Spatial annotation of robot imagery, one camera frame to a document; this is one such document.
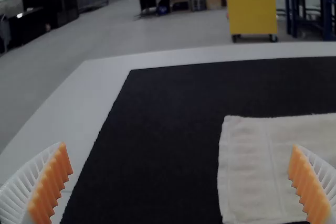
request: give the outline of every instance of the caster wheel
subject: caster wheel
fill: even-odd
[[[232,35],[231,39],[232,39],[233,43],[236,43],[237,42],[237,35]]]
[[[269,41],[275,43],[275,42],[278,42],[278,37],[274,34],[270,34],[269,35]]]

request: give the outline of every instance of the white towel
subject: white towel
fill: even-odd
[[[227,116],[220,139],[217,187],[225,224],[306,219],[287,179],[293,144],[336,167],[336,114],[272,119]]]

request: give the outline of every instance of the metal cart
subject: metal cart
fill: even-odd
[[[276,0],[227,0],[232,41],[242,35],[267,35],[277,42]]]

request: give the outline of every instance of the blue table leg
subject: blue table leg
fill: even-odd
[[[296,21],[296,3],[298,0],[291,0],[291,25],[292,25],[292,36],[293,38],[298,37],[298,27],[297,27],[297,21]]]
[[[307,20],[306,0],[302,0],[302,15],[303,19]]]
[[[321,26],[323,26],[323,19],[324,19],[324,0],[320,0],[321,6]]]
[[[331,41],[332,21],[331,21],[331,0],[323,0],[323,40]]]
[[[291,20],[290,20],[290,7],[289,7],[289,0],[285,0],[285,6],[286,6],[286,31],[287,34],[291,34]]]

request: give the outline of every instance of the cardboard box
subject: cardboard box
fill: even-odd
[[[222,8],[222,0],[205,0],[208,10],[218,10]]]

